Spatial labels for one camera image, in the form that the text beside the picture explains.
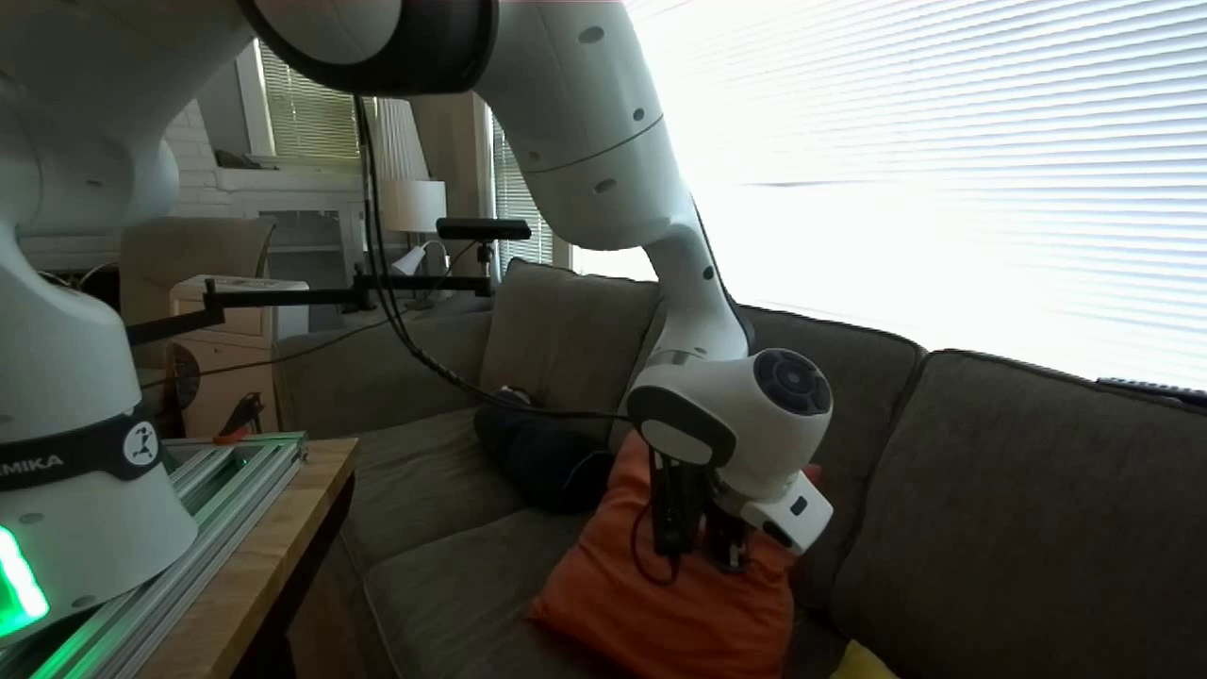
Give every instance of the couch armrest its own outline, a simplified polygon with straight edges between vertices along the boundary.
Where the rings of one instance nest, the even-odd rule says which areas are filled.
[[[414,311],[423,353],[479,384],[489,311]],[[470,396],[426,368],[384,320],[275,342],[275,407],[286,430],[358,432],[467,407]]]

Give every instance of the orange pillow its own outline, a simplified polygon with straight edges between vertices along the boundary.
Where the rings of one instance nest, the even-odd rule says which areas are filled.
[[[649,448],[630,432],[601,509],[556,567],[531,617],[640,679],[781,675],[793,637],[793,553],[751,531],[744,573],[723,573],[705,553],[683,553],[677,582],[659,585],[644,577],[668,573],[668,562],[651,552],[644,506]]]

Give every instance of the window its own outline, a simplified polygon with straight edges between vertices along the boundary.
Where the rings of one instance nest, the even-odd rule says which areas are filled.
[[[330,91],[253,40],[199,91],[223,166],[355,168],[352,93]]]
[[[1203,0],[634,0],[736,296],[1207,389]]]

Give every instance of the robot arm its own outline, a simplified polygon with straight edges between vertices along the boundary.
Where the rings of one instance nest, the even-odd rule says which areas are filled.
[[[668,311],[625,412],[659,467],[709,472],[723,513],[796,553],[814,544],[832,509],[802,462],[825,432],[830,384],[793,349],[751,353],[621,0],[242,5],[284,59],[337,91],[477,88],[546,222],[589,250],[640,245],[658,266]]]
[[[161,133],[247,40],[234,5],[0,0],[0,643],[142,585],[198,534],[120,315],[49,285],[14,238],[167,210]]]

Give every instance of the couch backrest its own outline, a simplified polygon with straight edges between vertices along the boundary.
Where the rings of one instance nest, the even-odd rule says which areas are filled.
[[[509,384],[560,412],[619,412],[658,303],[651,284],[513,260],[494,293],[479,384]]]
[[[907,675],[1207,675],[1207,416],[941,349],[836,622]]]

